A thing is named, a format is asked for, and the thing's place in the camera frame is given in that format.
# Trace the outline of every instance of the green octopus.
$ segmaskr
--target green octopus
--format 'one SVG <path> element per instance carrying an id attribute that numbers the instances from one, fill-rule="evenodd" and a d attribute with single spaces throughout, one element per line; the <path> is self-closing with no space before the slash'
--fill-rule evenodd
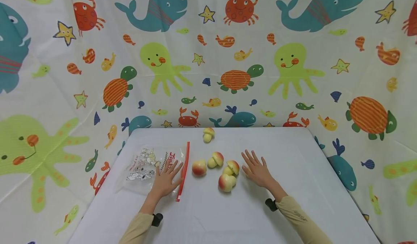
<path id="1" fill-rule="evenodd" d="M 171 82 L 178 91 L 182 92 L 182 88 L 176 82 L 175 77 L 178 77 L 190 87 L 193 86 L 193 84 L 180 73 L 181 71 L 190 71 L 191 68 L 184 65 L 173 66 L 171 64 L 171 56 L 162 44 L 155 42 L 145 44 L 140 49 L 139 54 L 142 62 L 155 74 L 155 78 L 151 83 L 151 93 L 156 94 L 157 87 L 159 86 L 159 83 L 162 82 L 165 94 L 171 96 L 167 81 Z"/>
<path id="2" fill-rule="evenodd" d="M 280 77 L 272 84 L 271 88 L 269 88 L 268 94 L 270 96 L 283 84 L 282 98 L 287 99 L 290 82 L 292 82 L 297 94 L 302 96 L 303 91 L 300 87 L 300 80 L 304 80 L 313 93 L 318 93 L 317 88 L 310 80 L 310 76 L 322 77 L 326 73 L 320 70 L 304 68 L 303 65 L 306 57 L 307 51 L 300 43 L 288 43 L 275 52 L 274 63 L 278 68 Z"/>
<path id="3" fill-rule="evenodd" d="M 66 146 L 88 142 L 87 136 L 69 136 L 78 123 L 78 118 L 73 118 L 50 136 L 38 120 L 27 115 L 13 115 L 0 121 L 0 176 L 11 173 L 32 175 L 31 201 L 35 213 L 45 207 L 48 176 L 59 187 L 70 184 L 54 165 L 81 161 L 80 156 L 63 150 Z"/>

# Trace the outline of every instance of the yellow fish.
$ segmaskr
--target yellow fish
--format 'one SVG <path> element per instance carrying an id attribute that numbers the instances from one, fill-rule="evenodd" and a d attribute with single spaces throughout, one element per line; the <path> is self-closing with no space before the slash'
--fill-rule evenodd
<path id="1" fill-rule="evenodd" d="M 116 134 L 117 134 L 117 126 L 112 125 L 110 127 L 110 132 L 107 134 L 107 137 L 109 138 L 109 142 L 107 143 L 107 145 L 104 146 L 104 148 L 107 149 L 111 145 L 113 140 L 116 138 Z"/>
<path id="2" fill-rule="evenodd" d="M 111 60 L 109 60 L 108 58 L 105 58 L 104 61 L 101 63 L 101 69 L 103 69 L 103 71 L 108 71 L 113 66 L 115 57 L 116 55 L 112 53 Z"/>
<path id="3" fill-rule="evenodd" d="M 392 93 L 396 89 L 397 89 L 397 78 L 392 77 L 387 82 L 387 90 Z"/>
<path id="4" fill-rule="evenodd" d="M 329 116 L 323 120 L 323 118 L 321 118 L 319 115 L 318 120 L 320 120 L 321 125 L 329 131 L 335 131 L 337 129 L 337 122 L 333 119 L 330 119 Z"/>
<path id="5" fill-rule="evenodd" d="M 219 99 L 219 98 L 217 98 L 217 97 L 215 97 L 215 98 L 213 98 L 213 99 L 210 99 L 209 101 L 208 101 L 208 103 L 203 103 L 203 106 L 206 106 L 206 107 L 216 107 L 216 106 L 220 106 L 222 104 L 222 101 Z"/>
<path id="6" fill-rule="evenodd" d="M 243 50 L 238 51 L 235 53 L 234 57 L 236 61 L 242 61 L 244 59 L 246 59 L 247 57 L 249 57 L 250 53 L 252 53 L 252 48 L 249 49 L 249 51 L 247 53 L 245 53 Z"/>

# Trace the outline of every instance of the red crab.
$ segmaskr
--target red crab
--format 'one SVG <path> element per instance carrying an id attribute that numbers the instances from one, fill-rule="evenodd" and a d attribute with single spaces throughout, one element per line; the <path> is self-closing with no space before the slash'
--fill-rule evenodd
<path id="1" fill-rule="evenodd" d="M 194 127 L 198 127 L 200 126 L 199 123 L 197 123 L 197 119 L 198 119 L 198 111 L 195 110 L 194 112 L 191 111 L 191 114 L 194 115 L 197 118 L 194 118 L 192 116 L 182 116 L 183 113 L 185 113 L 185 111 L 187 111 L 187 109 L 182 109 L 182 107 L 180 108 L 180 118 L 178 118 L 178 125 L 180 127 L 184 127 L 184 126 L 194 126 Z"/>
<path id="2" fill-rule="evenodd" d="M 255 17 L 257 20 L 259 17 L 253 13 L 258 0 L 255 0 L 253 3 L 251 0 L 229 0 L 226 3 L 226 16 L 224 17 L 224 24 L 234 21 L 237 23 L 248 22 L 250 21 L 255 24 L 255 20 L 252 18 Z"/>
<path id="3" fill-rule="evenodd" d="M 310 124 L 310 120 L 308 118 L 307 119 L 301 118 L 301 121 L 302 121 L 303 124 L 305 124 L 305 126 L 300 124 L 300 123 L 297 123 L 297 122 L 290 122 L 289 121 L 291 118 L 294 118 L 297 115 L 298 114 L 294 114 L 294 112 L 291 112 L 288 115 L 287 121 L 282 126 L 283 127 L 307 127 Z"/>
<path id="4" fill-rule="evenodd" d="M 98 20 L 105 23 L 105 20 L 97 17 L 96 14 L 96 2 L 94 0 L 89 0 L 93 2 L 93 7 L 87 3 L 74 3 L 74 14 L 76 16 L 77 25 L 79 27 L 79 36 L 83 36 L 83 31 L 92 30 L 94 27 L 100 30 L 100 27 L 104 28 L 103 24 Z"/>
<path id="5" fill-rule="evenodd" d="M 408 20 L 403 23 L 405 25 L 401 30 L 404 30 L 404 33 L 407 32 L 407 36 L 417 36 L 417 0 L 414 2 L 413 8 L 410 11 L 410 16 L 408 16 Z"/>
<path id="6" fill-rule="evenodd" d="M 107 175 L 110 172 L 110 165 L 108 162 L 104 162 L 104 166 L 101 168 L 102 171 L 105 171 L 109 169 L 100 179 L 100 181 L 98 182 L 97 186 L 94 186 L 94 184 L 96 184 L 96 180 L 97 180 L 97 173 L 94 173 L 94 177 L 91 178 L 90 177 L 90 185 L 93 187 L 93 189 L 96 190 L 96 192 L 94 193 L 94 196 L 97 195 L 98 191 L 100 190 L 102 184 L 104 183 L 105 178 L 107 177 Z"/>

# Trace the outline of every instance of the plastic bag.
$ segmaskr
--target plastic bag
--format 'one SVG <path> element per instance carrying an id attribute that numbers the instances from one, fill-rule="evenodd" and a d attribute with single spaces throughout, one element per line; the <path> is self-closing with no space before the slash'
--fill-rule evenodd
<path id="1" fill-rule="evenodd" d="M 163 171 L 165 165 L 170 168 L 173 163 L 184 162 L 186 155 L 186 145 L 183 146 L 158 146 L 143 145 L 139 148 L 139 153 L 132 156 L 129 166 L 120 174 L 116 183 L 116 192 L 120 189 L 127 189 L 139 194 L 147 195 L 153 186 L 156 175 L 156 167 L 159 166 Z M 173 181 L 180 178 L 178 172 Z"/>

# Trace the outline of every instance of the cartoon turtle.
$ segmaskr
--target cartoon turtle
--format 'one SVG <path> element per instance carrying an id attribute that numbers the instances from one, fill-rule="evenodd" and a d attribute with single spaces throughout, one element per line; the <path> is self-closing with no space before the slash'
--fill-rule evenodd
<path id="1" fill-rule="evenodd" d="M 231 70 L 225 72 L 220 81 L 217 84 L 222 85 L 220 87 L 223 91 L 228 91 L 231 89 L 232 94 L 236 94 L 237 90 L 243 89 L 244 91 L 248 90 L 248 86 L 253 86 L 253 81 L 250 81 L 251 77 L 258 77 L 264 73 L 264 67 L 261 65 L 251 66 L 247 72 L 241 70 Z"/>
<path id="2" fill-rule="evenodd" d="M 370 140 L 375 140 L 377 134 L 384 140 L 384 129 L 389 134 L 397 128 L 397 120 L 390 111 L 375 99 L 359 96 L 353 99 L 352 103 L 347 103 L 349 110 L 346 111 L 346 119 L 353 119 L 352 129 L 359 132 L 361 129 L 368 133 Z"/>
<path id="3" fill-rule="evenodd" d="M 123 97 L 128 97 L 128 90 L 133 89 L 133 85 L 128 85 L 128 81 L 136 77 L 138 72 L 132 66 L 127 66 L 122 69 L 119 79 L 113 79 L 107 84 L 103 92 L 103 100 L 105 106 L 102 109 L 107 109 L 113 112 L 114 106 L 117 108 L 122 106 Z"/>

